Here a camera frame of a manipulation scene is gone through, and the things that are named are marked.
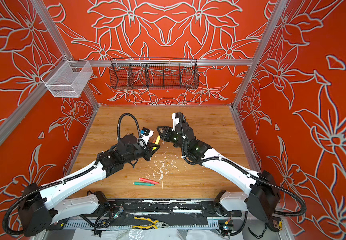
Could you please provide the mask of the yellow highlighter pen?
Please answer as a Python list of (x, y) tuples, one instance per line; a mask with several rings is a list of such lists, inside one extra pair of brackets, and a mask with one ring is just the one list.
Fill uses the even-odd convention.
[(160, 136), (157, 136), (156, 141), (155, 141), (155, 145), (158, 145), (160, 140), (161, 140)]

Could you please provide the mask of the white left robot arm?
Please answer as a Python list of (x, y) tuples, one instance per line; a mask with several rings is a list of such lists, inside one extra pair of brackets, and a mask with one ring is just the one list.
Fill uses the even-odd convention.
[(2, 220), (3, 231), (11, 236), (34, 236), (62, 219), (60, 206), (69, 196), (121, 171), (125, 164), (134, 167), (139, 159), (150, 161), (160, 148), (149, 141), (154, 132), (137, 125), (136, 135), (122, 137), (121, 123), (125, 116), (136, 119), (132, 114), (122, 114), (117, 124), (118, 142), (107, 151), (98, 153), (89, 165), (42, 186), (36, 183), (28, 185), (6, 211)]

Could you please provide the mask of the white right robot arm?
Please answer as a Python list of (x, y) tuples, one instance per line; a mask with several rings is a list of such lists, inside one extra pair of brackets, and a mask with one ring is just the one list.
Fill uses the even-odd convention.
[[(227, 211), (246, 211), (262, 222), (269, 222), (274, 215), (299, 217), (306, 213), (305, 201), (283, 187), (276, 185), (273, 176), (245, 168), (219, 153), (211, 145), (199, 140), (183, 113), (172, 114), (173, 125), (157, 128), (162, 141), (169, 142), (181, 149), (182, 159), (189, 165), (200, 165), (211, 169), (231, 181), (244, 195), (225, 191), (219, 204)], [(277, 210), (281, 193), (293, 198), (300, 206), (295, 212)]]

